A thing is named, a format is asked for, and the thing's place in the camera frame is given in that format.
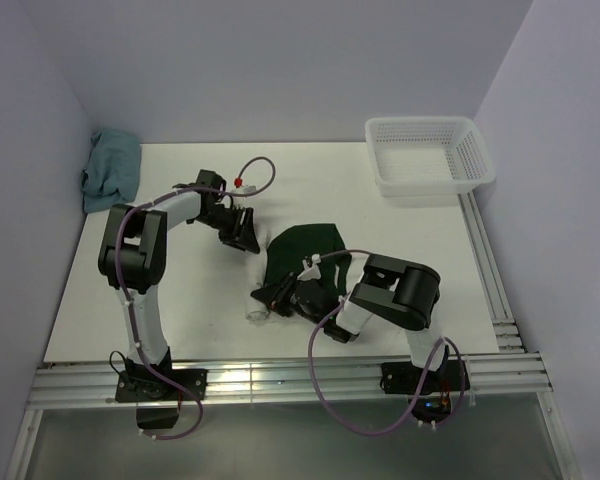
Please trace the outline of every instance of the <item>blue towel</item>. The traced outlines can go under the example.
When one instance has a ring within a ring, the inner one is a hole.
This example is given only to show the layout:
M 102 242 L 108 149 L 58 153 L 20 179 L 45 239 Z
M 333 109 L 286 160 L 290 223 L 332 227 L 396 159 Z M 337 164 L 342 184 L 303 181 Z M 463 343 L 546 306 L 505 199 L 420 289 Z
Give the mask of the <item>blue towel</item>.
M 140 183 L 140 141 L 104 129 L 91 137 L 91 156 L 82 171 L 85 213 L 133 202 Z

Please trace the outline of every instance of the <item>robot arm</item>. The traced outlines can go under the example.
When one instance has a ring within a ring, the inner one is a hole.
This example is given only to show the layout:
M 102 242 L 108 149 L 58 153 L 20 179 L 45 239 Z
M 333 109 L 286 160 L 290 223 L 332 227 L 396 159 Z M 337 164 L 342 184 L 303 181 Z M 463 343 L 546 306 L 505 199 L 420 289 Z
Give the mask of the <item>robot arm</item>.
M 440 298 L 439 285 L 440 275 L 426 265 L 371 255 L 335 323 L 354 338 L 374 314 L 404 328 L 411 363 L 424 368 L 431 349 L 441 338 L 431 320 Z M 439 349 L 429 370 L 438 370 L 447 356 L 448 349 Z
M 226 182 L 215 172 L 201 170 L 191 185 L 222 190 Z M 259 253 L 253 226 L 253 209 L 226 207 L 222 195 L 212 192 L 186 191 L 134 215 L 124 232 L 120 252 L 124 281 L 133 300 L 136 325 L 142 350 L 149 363 L 161 369 L 170 368 L 169 347 L 162 332 L 158 307 L 158 284 L 164 275 L 167 260 L 167 232 L 182 222 L 198 221 L 218 230 L 222 243 L 240 250 Z M 122 219 L 132 207 L 115 205 L 110 213 L 98 258 L 98 269 L 109 285 L 117 290 L 123 305 L 126 298 L 120 290 L 115 271 L 115 242 Z M 129 337 L 129 353 L 125 361 L 127 373 L 143 369 L 135 341 L 129 311 L 123 308 Z

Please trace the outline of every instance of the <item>dark green cloth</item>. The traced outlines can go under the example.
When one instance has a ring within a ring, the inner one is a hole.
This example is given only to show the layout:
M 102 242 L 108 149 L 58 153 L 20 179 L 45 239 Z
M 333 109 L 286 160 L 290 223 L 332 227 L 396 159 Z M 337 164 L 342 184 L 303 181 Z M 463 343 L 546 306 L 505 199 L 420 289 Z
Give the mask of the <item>dark green cloth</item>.
M 333 223 L 293 226 L 273 239 L 267 248 L 264 286 L 278 283 L 289 272 L 302 272 L 302 260 L 314 253 L 324 255 L 345 248 L 344 241 Z M 350 264 L 351 255 L 338 255 L 327 258 L 318 265 L 320 283 L 336 297 L 347 293 L 347 271 Z M 339 268 L 337 286 L 336 265 Z

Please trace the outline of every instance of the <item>white wall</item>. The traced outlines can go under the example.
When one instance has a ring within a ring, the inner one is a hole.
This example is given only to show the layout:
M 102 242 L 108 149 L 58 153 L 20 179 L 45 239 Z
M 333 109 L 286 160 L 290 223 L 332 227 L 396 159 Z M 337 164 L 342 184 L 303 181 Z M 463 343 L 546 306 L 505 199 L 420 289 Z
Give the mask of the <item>white wall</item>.
M 478 197 L 525 342 L 600 479 L 600 0 L 535 0 L 477 116 Z
M 235 142 L 473 116 L 531 0 L 21 3 L 98 126 Z
M 0 0 L 0 478 L 82 226 L 89 135 L 24 10 Z

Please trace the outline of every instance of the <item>white plastic basket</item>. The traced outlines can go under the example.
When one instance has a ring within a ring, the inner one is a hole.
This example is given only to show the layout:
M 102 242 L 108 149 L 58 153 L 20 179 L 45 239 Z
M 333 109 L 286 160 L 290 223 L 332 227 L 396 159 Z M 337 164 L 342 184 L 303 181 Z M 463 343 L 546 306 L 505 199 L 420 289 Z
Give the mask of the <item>white plastic basket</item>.
M 465 117 L 372 118 L 365 137 L 385 197 L 467 193 L 495 178 L 482 135 Z

